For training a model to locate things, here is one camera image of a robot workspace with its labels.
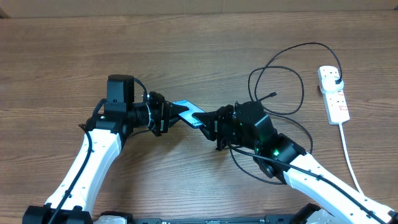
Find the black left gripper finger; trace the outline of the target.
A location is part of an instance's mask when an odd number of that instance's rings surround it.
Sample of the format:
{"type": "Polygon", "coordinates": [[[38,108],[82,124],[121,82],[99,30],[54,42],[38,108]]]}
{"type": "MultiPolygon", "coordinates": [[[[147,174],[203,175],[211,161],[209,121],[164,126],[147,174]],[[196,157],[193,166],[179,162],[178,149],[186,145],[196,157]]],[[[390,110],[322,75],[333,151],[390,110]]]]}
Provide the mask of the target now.
{"type": "Polygon", "coordinates": [[[187,107],[187,106],[176,105],[175,103],[172,103],[169,101],[166,102],[166,111],[168,112],[169,117],[176,117],[180,113],[183,113],[188,110],[189,110],[189,107],[187,107]]]}
{"type": "Polygon", "coordinates": [[[169,128],[171,128],[179,120],[180,120],[180,118],[178,116],[174,116],[174,117],[165,119],[163,122],[163,132],[167,133],[169,128]]]}

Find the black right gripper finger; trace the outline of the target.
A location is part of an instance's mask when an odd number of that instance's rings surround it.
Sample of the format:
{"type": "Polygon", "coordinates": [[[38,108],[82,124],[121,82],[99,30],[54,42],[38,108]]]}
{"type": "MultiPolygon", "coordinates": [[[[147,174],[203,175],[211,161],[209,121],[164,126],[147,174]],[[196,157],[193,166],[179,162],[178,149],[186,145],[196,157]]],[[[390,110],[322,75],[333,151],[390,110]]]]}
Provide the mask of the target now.
{"type": "Polygon", "coordinates": [[[211,126],[201,126],[200,127],[200,131],[207,138],[207,140],[210,140],[210,141],[217,140],[217,133],[216,133],[215,127],[213,125],[211,125],[211,126]]]}
{"type": "Polygon", "coordinates": [[[214,123],[218,119],[218,112],[212,111],[207,113],[193,113],[192,116],[200,121],[202,124],[211,124],[214,123]]]}

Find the blue Samsung Galaxy smartphone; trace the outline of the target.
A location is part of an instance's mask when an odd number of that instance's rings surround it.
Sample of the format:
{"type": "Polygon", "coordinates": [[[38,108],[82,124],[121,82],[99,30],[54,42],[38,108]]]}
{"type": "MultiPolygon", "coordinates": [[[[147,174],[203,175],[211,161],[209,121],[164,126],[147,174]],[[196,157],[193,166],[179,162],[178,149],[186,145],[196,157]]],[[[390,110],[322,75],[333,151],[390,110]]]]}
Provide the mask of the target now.
{"type": "Polygon", "coordinates": [[[203,126],[203,123],[196,119],[193,114],[194,113],[204,113],[205,111],[199,108],[197,105],[194,105],[192,102],[188,100],[174,101],[175,105],[186,106],[188,111],[181,112],[179,117],[185,123],[187,123],[191,128],[198,129],[203,126]]]}

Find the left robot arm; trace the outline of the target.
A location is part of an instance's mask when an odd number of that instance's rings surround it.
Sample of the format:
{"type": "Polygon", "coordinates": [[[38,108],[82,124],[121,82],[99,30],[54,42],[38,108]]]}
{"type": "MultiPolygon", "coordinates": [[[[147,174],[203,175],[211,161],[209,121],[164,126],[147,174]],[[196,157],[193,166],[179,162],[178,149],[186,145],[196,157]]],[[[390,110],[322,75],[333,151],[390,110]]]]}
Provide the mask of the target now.
{"type": "Polygon", "coordinates": [[[81,149],[57,190],[43,206],[29,206],[23,223],[92,223],[96,196],[111,164],[117,158],[134,128],[147,127],[155,136],[166,133],[188,107],[166,101],[164,96],[144,92],[134,101],[134,85],[141,81],[132,75],[108,77],[107,95],[80,128],[85,135],[81,149]]]}

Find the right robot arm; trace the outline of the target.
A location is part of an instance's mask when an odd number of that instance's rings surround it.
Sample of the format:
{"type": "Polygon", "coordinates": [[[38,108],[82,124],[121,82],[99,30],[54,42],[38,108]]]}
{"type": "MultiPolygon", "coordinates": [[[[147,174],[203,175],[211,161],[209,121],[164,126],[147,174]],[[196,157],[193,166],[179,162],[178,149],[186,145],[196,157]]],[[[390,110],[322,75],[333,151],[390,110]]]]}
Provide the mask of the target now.
{"type": "Polygon", "coordinates": [[[193,113],[201,130],[218,148],[254,159],[268,177],[278,178],[316,201],[344,223],[397,223],[397,212],[378,203],[327,171],[302,146],[273,127],[258,101],[223,106],[217,111],[193,113]]]}

